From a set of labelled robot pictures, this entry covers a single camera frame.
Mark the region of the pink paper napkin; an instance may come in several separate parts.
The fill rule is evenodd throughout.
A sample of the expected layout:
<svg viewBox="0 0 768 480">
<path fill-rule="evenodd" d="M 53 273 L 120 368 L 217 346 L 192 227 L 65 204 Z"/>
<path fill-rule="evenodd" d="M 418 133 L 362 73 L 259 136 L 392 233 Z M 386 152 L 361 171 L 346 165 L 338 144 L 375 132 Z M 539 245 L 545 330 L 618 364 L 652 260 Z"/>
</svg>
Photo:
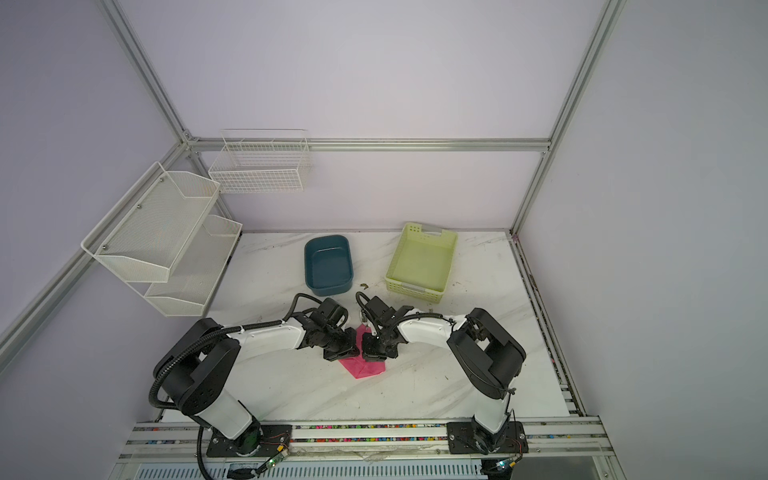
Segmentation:
<svg viewBox="0 0 768 480">
<path fill-rule="evenodd" d="M 365 325 L 360 325 L 354 329 L 355 344 L 358 354 L 355 357 L 349 357 L 340 360 L 340 364 L 355 378 L 365 379 L 383 374 L 386 371 L 384 362 L 367 361 L 362 357 L 362 340 L 365 333 L 370 333 L 371 329 Z"/>
</svg>

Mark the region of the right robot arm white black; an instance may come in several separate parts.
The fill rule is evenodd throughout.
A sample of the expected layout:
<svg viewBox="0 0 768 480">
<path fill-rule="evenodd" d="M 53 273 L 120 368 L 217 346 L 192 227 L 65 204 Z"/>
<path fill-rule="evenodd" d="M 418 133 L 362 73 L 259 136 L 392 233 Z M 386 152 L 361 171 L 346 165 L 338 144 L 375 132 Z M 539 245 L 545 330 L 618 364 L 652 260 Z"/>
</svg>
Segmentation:
<svg viewBox="0 0 768 480">
<path fill-rule="evenodd" d="M 511 408 L 513 380 L 527 353 L 486 310 L 476 307 L 449 317 L 412 306 L 395 309 L 377 296 L 355 295 L 363 320 L 373 331 L 362 337 L 362 358 L 383 363 L 399 356 L 399 347 L 422 343 L 450 350 L 477 392 L 470 420 L 446 425 L 452 454 L 492 455 L 529 452 L 524 427 Z"/>
</svg>

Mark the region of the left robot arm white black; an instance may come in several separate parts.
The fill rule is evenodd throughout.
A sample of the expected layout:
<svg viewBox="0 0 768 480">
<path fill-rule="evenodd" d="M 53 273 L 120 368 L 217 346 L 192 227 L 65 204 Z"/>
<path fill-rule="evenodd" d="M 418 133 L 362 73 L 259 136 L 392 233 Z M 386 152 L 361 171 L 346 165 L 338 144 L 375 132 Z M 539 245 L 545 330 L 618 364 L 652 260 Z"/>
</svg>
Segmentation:
<svg viewBox="0 0 768 480">
<path fill-rule="evenodd" d="M 240 457 L 266 442 L 261 423 L 226 390 L 240 360 L 277 351 L 320 348 L 329 362 L 360 354 L 348 311 L 331 298 L 298 293 L 286 314 L 267 322 L 225 327 L 212 318 L 196 321 L 161 358 L 148 392 L 151 406 L 176 410 L 230 444 Z"/>
</svg>

